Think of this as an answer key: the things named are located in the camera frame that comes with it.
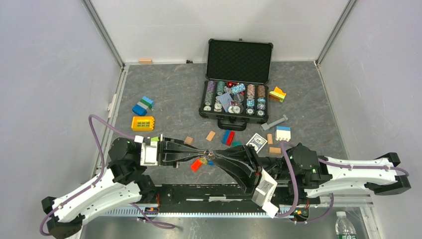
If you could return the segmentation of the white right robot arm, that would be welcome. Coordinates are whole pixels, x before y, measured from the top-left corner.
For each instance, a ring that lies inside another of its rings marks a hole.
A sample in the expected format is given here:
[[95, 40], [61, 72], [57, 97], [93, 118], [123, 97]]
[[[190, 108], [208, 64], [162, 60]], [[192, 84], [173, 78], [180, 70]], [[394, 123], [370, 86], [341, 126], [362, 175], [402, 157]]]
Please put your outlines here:
[[293, 203], [330, 193], [372, 191], [398, 195], [411, 188], [409, 174], [399, 168], [396, 153], [373, 160], [349, 161], [318, 155], [302, 143], [290, 145], [281, 157], [260, 157], [254, 146], [235, 146], [210, 153], [212, 161], [229, 174], [246, 194], [276, 196]]

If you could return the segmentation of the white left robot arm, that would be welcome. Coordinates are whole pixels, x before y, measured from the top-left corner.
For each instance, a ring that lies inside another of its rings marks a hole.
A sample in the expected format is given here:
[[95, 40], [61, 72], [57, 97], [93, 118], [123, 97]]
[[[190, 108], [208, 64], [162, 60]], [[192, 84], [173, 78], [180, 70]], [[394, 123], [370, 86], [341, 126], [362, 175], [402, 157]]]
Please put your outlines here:
[[142, 136], [119, 137], [108, 151], [110, 162], [102, 159], [102, 169], [85, 184], [61, 197], [42, 200], [46, 217], [40, 233], [66, 239], [99, 215], [126, 204], [158, 203], [161, 193], [148, 166], [167, 166], [203, 156], [206, 151], [183, 141], [159, 136], [157, 140]]

